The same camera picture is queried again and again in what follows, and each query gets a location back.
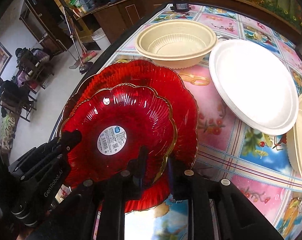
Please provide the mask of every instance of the white bucket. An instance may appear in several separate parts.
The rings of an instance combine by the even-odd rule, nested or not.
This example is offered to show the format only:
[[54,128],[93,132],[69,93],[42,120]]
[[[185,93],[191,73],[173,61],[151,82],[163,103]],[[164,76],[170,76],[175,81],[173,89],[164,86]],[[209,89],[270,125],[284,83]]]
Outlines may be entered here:
[[102,28],[97,29],[92,34],[93,40],[98,44],[101,50],[106,50],[111,45]]

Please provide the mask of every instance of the gold rim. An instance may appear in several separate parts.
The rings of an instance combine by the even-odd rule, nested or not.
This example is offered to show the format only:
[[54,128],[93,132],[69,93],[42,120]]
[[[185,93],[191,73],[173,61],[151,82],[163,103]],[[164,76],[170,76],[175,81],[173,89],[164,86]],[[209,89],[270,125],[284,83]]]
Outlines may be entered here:
[[[147,62],[147,63],[151,63],[151,64],[153,64],[153,65],[156,66],[156,67],[162,67],[162,68],[170,69],[170,70],[172,70],[175,74],[177,74],[177,76],[178,76],[179,79],[180,79],[180,82],[181,82],[182,85],[183,85],[183,88],[184,88],[184,89],[192,96],[192,98],[193,98],[193,100],[194,100],[194,102],[195,102],[196,108],[197,108],[197,114],[199,115],[198,104],[196,103],[196,100],[195,100],[194,96],[193,96],[192,93],[185,87],[182,78],[180,77],[180,75],[179,75],[175,70],[173,70],[173,69],[171,69],[171,68],[168,68],[168,67],[165,67],[165,66],[158,66],[158,65],[155,65],[153,62],[148,61],[148,60],[145,60],[145,59],[138,59],[138,60],[145,61],[145,62]],[[110,65],[108,65],[108,66],[106,66],[106,67],[100,69],[96,74],[91,75],[91,76],[89,76],[86,80],[84,80],[84,81],[81,83],[81,85],[79,86],[77,92],[76,92],[74,95],[78,94],[78,92],[79,92],[79,90],[81,89],[82,85],[83,85],[88,79],[93,78],[94,76],[101,74],[101,72],[104,71],[105,69],[107,69],[107,67],[112,66],[112,65],[114,65],[114,64],[130,64],[131,62],[132,62],[132,61],[130,61],[130,62],[128,62],[128,63],[124,63],[124,62],[114,62],[114,63],[112,63],[112,64],[110,64]],[[64,114],[64,112],[65,112],[65,108],[66,108],[67,104],[69,103],[69,101],[72,101],[72,97],[67,101],[67,103],[65,104],[65,106],[64,106],[64,108],[63,108],[63,111],[62,111],[62,118],[63,118],[63,114]],[[76,108],[75,108],[75,106],[73,107],[72,111],[69,113],[69,117],[71,116],[72,112],[75,111]],[[61,133],[61,130],[62,130],[62,127],[63,127],[64,123],[65,123],[65,121],[63,122],[63,124],[62,124],[62,126],[61,126],[60,128],[59,128],[59,126],[58,126],[58,129],[57,129],[57,132],[56,132],[56,136],[57,136],[58,134]],[[197,155],[198,155],[198,122],[197,122],[197,125],[196,125],[196,127],[195,127],[195,133],[196,133],[196,151],[195,151],[194,160],[193,160],[193,162],[192,162],[192,165],[191,165],[190,169],[193,167],[193,165],[194,165],[194,163],[195,163],[195,161],[196,161]]]
[[173,110],[172,110],[172,106],[171,106],[171,103],[165,98],[165,97],[162,97],[162,96],[159,96],[158,93],[156,92],[155,89],[153,89],[152,87],[148,87],[148,86],[136,86],[136,85],[133,85],[133,84],[130,84],[130,83],[122,83],[122,84],[119,84],[119,85],[116,85],[115,87],[112,87],[112,88],[102,88],[100,90],[98,90],[97,92],[95,92],[92,97],[90,97],[89,99],[86,99],[85,101],[81,102],[73,111],[73,113],[63,122],[63,124],[61,125],[61,129],[60,129],[60,132],[59,132],[59,137],[61,138],[62,136],[62,130],[63,130],[63,127],[64,125],[67,123],[67,121],[72,118],[76,112],[76,110],[78,109],[78,107],[80,105],[82,105],[83,103],[87,102],[87,101],[90,101],[96,94],[104,91],[104,90],[112,90],[114,88],[117,88],[117,87],[120,87],[120,86],[131,86],[131,87],[134,87],[134,88],[147,88],[147,89],[150,89],[156,98],[159,98],[161,100],[163,100],[168,108],[169,108],[169,120],[172,124],[172,127],[173,127],[173,139],[172,139],[172,142],[171,142],[171,145],[169,146],[169,148],[167,149],[167,151],[165,152],[164,156],[163,156],[163,161],[162,161],[162,165],[160,167],[160,170],[159,172],[156,174],[154,180],[153,180],[153,183],[156,182],[160,177],[161,175],[163,174],[164,170],[165,170],[165,167],[166,167],[166,164],[167,164],[167,159],[170,155],[170,153],[172,152],[175,144],[176,144],[176,141],[177,141],[177,126],[175,124],[175,121],[173,119]]

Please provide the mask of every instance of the patterned tablecloth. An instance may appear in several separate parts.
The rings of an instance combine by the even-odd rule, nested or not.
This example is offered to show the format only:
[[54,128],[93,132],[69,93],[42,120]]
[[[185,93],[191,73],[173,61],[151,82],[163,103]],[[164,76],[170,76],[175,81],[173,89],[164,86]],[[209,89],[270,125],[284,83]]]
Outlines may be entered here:
[[[294,44],[281,34],[223,9],[192,5],[188,13],[174,13],[170,6],[140,26],[103,68],[119,59],[143,58],[135,50],[134,40],[146,27],[170,19],[189,19],[212,28],[220,41],[249,40],[270,50],[291,73],[298,94],[302,93],[302,62]],[[199,151],[194,168],[212,180],[231,180],[285,240],[295,239],[302,230],[302,179],[290,165],[286,135],[263,134],[235,117],[211,80],[208,58],[206,55],[200,64],[177,71],[183,74],[185,86],[194,95],[200,112]],[[185,77],[196,77],[197,81],[191,84],[190,78]],[[209,78],[210,83],[201,86],[203,78]],[[282,92],[261,93],[255,107],[272,107],[279,93]],[[155,209],[127,214],[125,225],[126,239],[186,239],[187,201],[176,203],[170,196]]]

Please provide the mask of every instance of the white sticker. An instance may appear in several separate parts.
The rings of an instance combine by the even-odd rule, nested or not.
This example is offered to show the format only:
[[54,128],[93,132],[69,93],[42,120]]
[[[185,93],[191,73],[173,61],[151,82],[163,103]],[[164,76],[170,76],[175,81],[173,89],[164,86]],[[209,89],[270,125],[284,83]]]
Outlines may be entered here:
[[98,149],[104,155],[113,155],[118,153],[125,142],[127,141],[127,133],[125,130],[117,125],[110,126],[98,138]]

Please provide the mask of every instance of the barcode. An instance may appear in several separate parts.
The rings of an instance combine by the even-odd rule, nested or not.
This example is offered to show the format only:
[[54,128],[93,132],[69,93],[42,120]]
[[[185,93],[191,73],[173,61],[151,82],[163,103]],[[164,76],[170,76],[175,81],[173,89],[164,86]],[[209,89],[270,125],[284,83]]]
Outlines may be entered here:
[[105,137],[102,138],[102,146],[104,150],[108,148],[107,139]]

